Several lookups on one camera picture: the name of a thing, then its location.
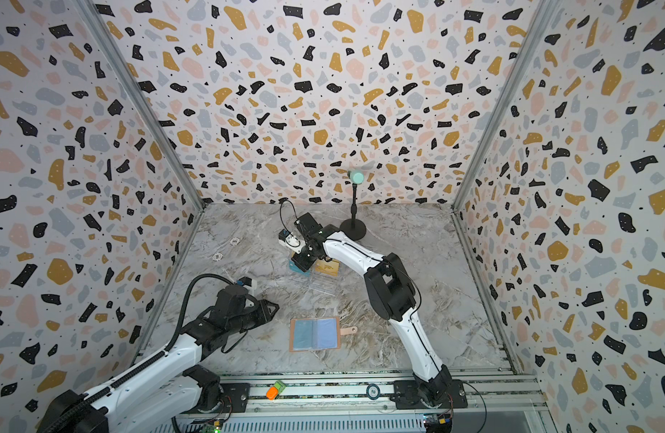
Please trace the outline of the teal card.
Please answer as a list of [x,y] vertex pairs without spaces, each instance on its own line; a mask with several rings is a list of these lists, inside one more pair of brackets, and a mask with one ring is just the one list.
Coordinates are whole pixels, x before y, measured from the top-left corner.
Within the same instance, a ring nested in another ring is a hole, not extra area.
[[288,263],[289,270],[294,272],[295,274],[303,274],[303,275],[310,275],[311,271],[302,271],[294,262],[289,262]]

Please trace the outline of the pink leather card holder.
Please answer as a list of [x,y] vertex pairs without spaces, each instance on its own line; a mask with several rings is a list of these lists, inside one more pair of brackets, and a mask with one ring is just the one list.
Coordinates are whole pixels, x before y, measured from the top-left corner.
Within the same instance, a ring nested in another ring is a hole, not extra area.
[[342,328],[338,317],[322,319],[292,319],[290,351],[323,351],[341,347],[341,339],[356,335],[359,328]]

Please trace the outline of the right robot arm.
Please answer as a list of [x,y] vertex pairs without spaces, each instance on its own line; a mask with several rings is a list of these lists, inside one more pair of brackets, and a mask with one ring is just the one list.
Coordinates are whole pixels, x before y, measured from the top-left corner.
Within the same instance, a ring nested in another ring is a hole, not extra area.
[[415,299],[417,288],[396,254],[377,254],[358,243],[367,232],[365,225],[350,218],[341,227],[319,224],[305,213],[294,222],[300,235],[284,228],[278,234],[281,245],[294,252],[293,264],[302,272],[318,261],[331,259],[348,266],[364,278],[372,309],[397,332],[409,356],[417,391],[429,407],[437,407],[455,395],[448,367],[433,350]]

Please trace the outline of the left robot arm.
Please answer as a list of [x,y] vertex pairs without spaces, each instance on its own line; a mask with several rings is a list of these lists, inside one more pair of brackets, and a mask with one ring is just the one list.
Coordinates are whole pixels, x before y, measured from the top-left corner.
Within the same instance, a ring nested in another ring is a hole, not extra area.
[[227,285],[213,305],[181,323],[164,347],[86,392],[66,391],[56,397],[38,431],[145,432],[189,410],[239,411],[248,388],[224,388],[202,361],[215,352],[231,352],[230,337],[245,337],[271,322],[279,309],[252,296],[242,283]]

